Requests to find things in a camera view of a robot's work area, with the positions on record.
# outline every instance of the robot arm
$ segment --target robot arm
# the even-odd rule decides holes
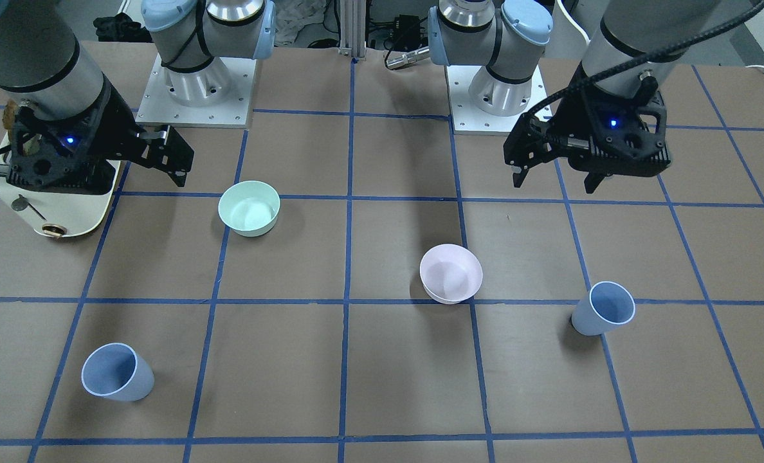
[[[522,185],[530,168],[556,158],[588,172],[588,193],[606,176],[650,177],[667,169],[667,109],[659,85],[687,47],[733,29],[764,8],[763,0],[699,34],[719,2],[611,0],[569,87],[522,114],[505,141],[514,186]],[[559,98],[562,103],[549,122],[534,117]]]
[[[223,102],[235,87],[220,58],[267,59],[276,35],[271,0],[144,0],[145,26],[182,106]]]
[[[147,132],[134,122],[52,1],[0,0],[0,88],[19,104],[10,154],[0,164],[8,184],[105,194],[115,173],[108,160],[122,160],[185,185],[193,150],[170,126]]]
[[[520,114],[531,95],[534,75],[553,20],[533,0],[440,0],[428,16],[434,64],[482,66],[468,93],[488,114]]]

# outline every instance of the silver robot arm segment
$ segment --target silver robot arm segment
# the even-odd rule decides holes
[[[144,0],[141,11],[170,97],[210,106],[234,87],[220,58],[267,59],[276,35],[271,0]]]
[[[428,17],[431,60],[445,66],[482,66],[468,93],[489,114],[520,114],[531,77],[549,41],[553,20],[533,0],[440,0]]]

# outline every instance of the blue tape grid line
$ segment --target blue tape grid line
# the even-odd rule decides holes
[[[588,274],[588,266],[585,262],[585,254],[582,252],[582,245],[579,243],[579,232],[576,230],[576,220],[574,219],[574,213],[570,207],[570,199],[568,197],[568,190],[565,187],[565,176],[562,175],[562,169],[559,166],[559,160],[554,161],[556,166],[556,176],[559,178],[559,188],[562,190],[562,199],[565,200],[565,213],[568,215],[568,222],[570,223],[570,232],[573,234],[574,246],[576,247],[576,255],[579,258],[579,266],[582,269],[582,279],[585,281],[585,290],[588,291],[591,288],[590,275]],[[634,448],[634,440],[631,435],[631,426],[628,424],[628,417],[625,413],[625,404],[623,403],[623,393],[619,389],[619,382],[617,381],[617,373],[614,369],[614,360],[611,357],[611,348],[608,346],[608,340],[605,334],[601,335],[602,338],[602,350],[605,353],[605,363],[608,365],[608,375],[611,379],[611,386],[614,388],[614,396],[617,399],[617,407],[619,408],[619,417],[623,423],[623,434],[625,436],[626,443],[628,445],[628,453],[631,454],[631,462],[638,463],[637,449]]]
[[[0,302],[30,302],[44,304],[77,303],[78,297],[32,297],[32,296],[0,296]],[[208,305],[210,299],[167,299],[159,297],[85,297],[86,304],[158,304],[158,305]],[[345,299],[226,299],[218,297],[220,305],[340,305]],[[348,299],[351,305],[425,305],[439,304],[433,299]],[[682,304],[707,305],[703,299],[635,299],[637,304]],[[576,299],[471,299],[476,305],[576,305]],[[729,299],[711,299],[714,305],[743,305],[757,307],[764,301],[737,301]]]
[[[167,196],[167,197],[221,197],[222,193],[212,192],[189,192],[189,191],[123,191],[122,196]],[[463,203],[543,203],[564,204],[564,199],[555,197],[444,197],[444,196],[347,196],[341,194],[280,194],[282,199],[321,199],[333,201],[427,201],[438,203],[450,203],[461,200]],[[571,204],[598,204],[610,206],[656,206],[665,207],[664,201],[621,201],[613,199],[568,199]],[[674,206],[688,208],[760,208],[764,209],[764,203],[693,203],[676,202]]]
[[[345,219],[345,290],[341,301],[341,359],[339,363],[339,429],[337,463],[345,461],[347,428],[347,349],[350,336],[350,256],[353,230],[353,141],[356,124],[356,59],[350,59],[350,113],[347,132],[347,201]]]
[[[124,183],[127,179],[127,171],[129,171],[130,164],[125,164],[122,172],[122,178],[120,184],[118,184],[117,191],[121,191],[124,187]],[[93,260],[91,261],[91,267],[87,272],[87,278],[85,279],[85,285],[82,288],[82,295],[79,296],[78,304],[75,313],[73,314],[73,320],[71,321],[70,329],[68,329],[68,337],[65,339],[64,348],[62,348],[62,355],[59,358],[59,365],[56,367],[56,374],[53,376],[53,383],[50,386],[50,392],[48,393],[48,399],[44,405],[44,411],[42,412],[42,418],[39,422],[39,427],[36,429],[36,437],[32,446],[30,446],[30,454],[28,455],[27,462],[34,463],[36,460],[36,452],[39,450],[39,443],[42,440],[44,434],[44,428],[48,424],[48,418],[50,416],[50,410],[53,407],[53,400],[56,398],[56,391],[59,389],[59,381],[62,380],[62,372],[64,372],[65,364],[68,361],[68,354],[70,354],[70,348],[73,344],[73,337],[76,334],[77,325],[79,325],[79,319],[82,317],[82,308],[85,307],[85,298],[88,291],[91,289],[91,283],[93,282],[93,276],[96,274],[96,266],[99,264],[99,258],[102,256],[102,250],[105,247],[105,240],[108,237],[108,231],[111,229],[111,223],[113,223],[114,215],[116,214],[116,208],[120,202],[120,196],[114,195],[111,205],[111,211],[108,213],[108,217],[105,219],[105,226],[102,229],[102,235],[99,237],[99,243],[96,245],[96,252],[94,252]]]
[[[731,141],[731,145],[734,146],[734,150],[736,150],[737,156],[740,157],[740,162],[745,168],[745,172],[747,173],[747,176],[750,178],[750,182],[753,184],[753,188],[755,188],[756,193],[759,194],[759,199],[762,201],[762,204],[764,205],[764,194],[762,194],[762,190],[761,188],[759,188],[759,184],[756,182],[756,178],[753,176],[753,173],[750,172],[750,168],[749,166],[747,166],[747,162],[745,161],[745,156],[743,156],[743,153],[741,153],[740,147],[737,145],[737,141],[734,140],[734,135],[732,134],[731,129],[725,123],[724,117],[722,117],[722,113],[720,113],[720,109],[717,108],[716,103],[714,103],[714,98],[711,96],[711,92],[709,92],[708,87],[705,86],[705,82],[702,81],[702,76],[700,76],[699,70],[696,69],[696,66],[691,66],[691,68],[693,68],[694,74],[696,74],[696,79],[699,81],[699,84],[702,86],[702,90],[705,91],[705,96],[708,97],[708,102],[710,102],[711,106],[714,108],[716,117],[720,119],[720,123],[722,123],[722,128],[725,130],[726,135],[728,135],[728,139]]]
[[[462,181],[459,177],[459,161],[456,155],[456,138],[453,135],[453,115],[448,116],[448,132],[450,134],[450,158],[453,163],[453,184],[456,188],[456,207],[459,214],[459,233],[462,246],[468,248],[468,231],[465,228],[465,209],[462,202]],[[487,446],[488,463],[496,463],[496,452],[493,449],[493,429],[491,419],[487,414],[487,387],[485,384],[485,368],[482,366],[482,345],[479,342],[479,323],[477,322],[477,306],[473,299],[468,303],[471,311],[471,333],[473,335],[473,355],[477,362],[477,380],[479,381],[479,398],[482,401],[482,421],[485,428],[485,443]]]
[[[240,181],[242,176],[242,166],[244,164],[244,153],[248,146],[248,132],[244,130],[242,132],[242,143],[239,149],[239,160],[236,163],[236,173],[234,173],[233,184]],[[230,228],[225,227],[223,233],[223,243],[219,250],[219,264],[217,265],[217,275],[214,278],[214,290],[211,293],[211,304],[208,309],[208,325],[205,329],[205,343],[202,348],[202,359],[199,362],[199,375],[197,375],[196,389],[194,390],[194,405],[190,411],[190,421],[188,422],[188,436],[185,440],[185,451],[182,454],[183,463],[190,461],[190,452],[193,448],[194,435],[196,433],[196,421],[199,417],[199,405],[202,402],[202,389],[205,386],[205,372],[208,368],[208,355],[211,351],[211,339],[214,336],[214,321],[217,314],[217,304],[219,303],[219,287],[223,282],[223,271],[225,269],[225,257],[227,254],[228,237],[230,236]]]
[[[752,436],[755,428],[700,428],[700,429],[653,429],[631,431],[632,437],[676,437],[676,436]],[[493,440],[564,440],[564,439],[623,439],[623,431],[583,431],[583,433],[494,433]],[[366,442],[455,442],[455,440],[486,439],[484,433],[473,434],[380,434],[370,436],[267,436],[267,437],[195,437],[194,446],[202,445],[248,445],[248,444],[333,444]],[[101,439],[42,439],[39,446],[169,446],[185,445],[185,437],[149,437],[130,439],[115,437]],[[0,439],[0,446],[33,446],[35,439]]]

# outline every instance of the light blue plastic cup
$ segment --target light blue plastic cup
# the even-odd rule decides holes
[[[276,225],[279,193],[260,181],[244,181],[230,188],[219,200],[219,218],[243,237],[264,235]]]
[[[82,386],[96,397],[138,401],[153,389],[153,371],[130,346],[110,343],[93,351],[85,360]]]
[[[602,281],[594,284],[576,304],[571,325],[586,336],[608,333],[630,322],[637,314],[637,303],[621,284]]]

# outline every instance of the brown table surface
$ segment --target brown table surface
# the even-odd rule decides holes
[[[153,46],[85,45],[138,106]],[[587,195],[567,162],[512,188],[503,137],[451,133],[441,67],[275,51],[249,130],[179,130],[185,188],[124,167],[63,241],[0,202],[0,461],[764,461],[763,74],[678,66],[674,166]],[[574,67],[541,62],[547,89]],[[241,179],[283,196],[263,237],[217,217]],[[448,242],[485,274],[450,307],[418,278]],[[637,317],[581,336],[602,280]],[[114,341],[142,401],[80,384]]]

